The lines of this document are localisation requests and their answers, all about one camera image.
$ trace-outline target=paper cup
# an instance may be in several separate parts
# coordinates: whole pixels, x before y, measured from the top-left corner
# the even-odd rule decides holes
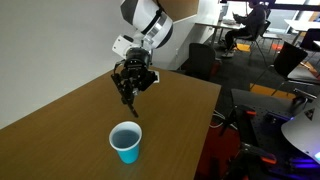
[[[116,125],[109,134],[111,146],[118,152],[120,159],[131,164],[138,159],[142,131],[137,123],[125,121]]]

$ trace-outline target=floor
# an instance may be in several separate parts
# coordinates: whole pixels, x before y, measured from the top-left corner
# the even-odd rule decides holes
[[[292,42],[295,35],[279,34],[279,36],[287,42]],[[210,44],[209,38],[204,44]],[[270,65],[273,62],[274,52],[269,52],[271,41],[266,40],[263,44],[260,41],[263,54],[266,57],[267,63]],[[220,48],[219,44],[214,44],[216,57],[221,58],[224,50]],[[314,65],[316,69],[320,70],[320,66],[315,64],[318,62],[320,55],[316,54],[308,61]],[[216,111],[227,117],[232,109],[232,98],[230,90],[233,88],[249,91],[250,83],[262,73],[266,65],[257,48],[252,49],[252,56],[248,52],[235,52],[235,56],[229,59],[221,59],[219,69],[216,74],[210,79],[210,82],[222,85],[222,89],[216,105]],[[259,85],[269,88],[276,88],[281,83],[282,78],[269,74],[259,81]],[[285,84],[282,86],[281,91],[292,92],[297,87],[308,93],[318,95],[320,88],[317,86],[297,86],[294,84]],[[212,117],[212,125],[217,125],[223,120],[218,116]],[[238,132],[229,128],[223,136],[219,136],[221,127],[209,128],[207,139],[204,145],[203,153],[199,161],[197,174],[195,179],[219,179],[227,169],[228,160],[234,156],[238,150],[240,140]]]

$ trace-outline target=wall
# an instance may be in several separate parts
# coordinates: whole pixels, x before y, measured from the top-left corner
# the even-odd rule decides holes
[[[0,128],[111,70],[119,33],[134,28],[122,19],[120,0],[0,1]],[[200,0],[199,10],[206,12]],[[154,51],[154,66],[175,69],[189,42],[212,33],[196,16],[174,23],[169,42]]]

